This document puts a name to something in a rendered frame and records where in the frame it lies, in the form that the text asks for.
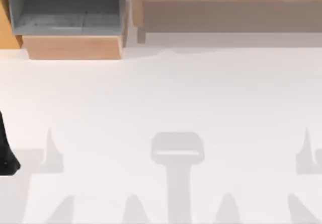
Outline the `pale wooden drawer front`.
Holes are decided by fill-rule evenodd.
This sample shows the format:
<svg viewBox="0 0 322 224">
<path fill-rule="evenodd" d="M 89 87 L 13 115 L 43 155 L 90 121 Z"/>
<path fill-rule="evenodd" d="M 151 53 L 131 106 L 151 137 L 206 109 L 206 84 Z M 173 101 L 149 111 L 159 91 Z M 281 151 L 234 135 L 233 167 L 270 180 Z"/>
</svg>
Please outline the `pale wooden drawer front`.
<svg viewBox="0 0 322 224">
<path fill-rule="evenodd" d="M 23 36 L 30 59 L 121 59 L 122 36 Z"/>
</svg>

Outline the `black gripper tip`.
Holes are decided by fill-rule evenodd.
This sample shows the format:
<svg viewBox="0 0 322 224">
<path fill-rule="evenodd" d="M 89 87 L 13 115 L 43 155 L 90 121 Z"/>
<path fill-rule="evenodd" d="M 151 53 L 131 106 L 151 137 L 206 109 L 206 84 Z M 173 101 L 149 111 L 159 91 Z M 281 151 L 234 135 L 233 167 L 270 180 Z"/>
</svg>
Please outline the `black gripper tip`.
<svg viewBox="0 0 322 224">
<path fill-rule="evenodd" d="M 0 111 L 0 176 L 12 176 L 21 168 L 21 164 L 10 148 L 4 120 Z"/>
</svg>

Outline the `wooden cupboard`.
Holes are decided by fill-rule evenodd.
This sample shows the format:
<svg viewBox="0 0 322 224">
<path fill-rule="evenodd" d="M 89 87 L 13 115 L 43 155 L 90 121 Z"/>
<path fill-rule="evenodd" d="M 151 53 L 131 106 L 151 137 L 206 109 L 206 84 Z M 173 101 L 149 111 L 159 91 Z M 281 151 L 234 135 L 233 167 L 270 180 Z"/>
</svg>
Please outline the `wooden cupboard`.
<svg viewBox="0 0 322 224">
<path fill-rule="evenodd" d="M 0 0 L 0 49 L 21 49 L 21 35 L 12 33 L 8 0 Z"/>
</svg>

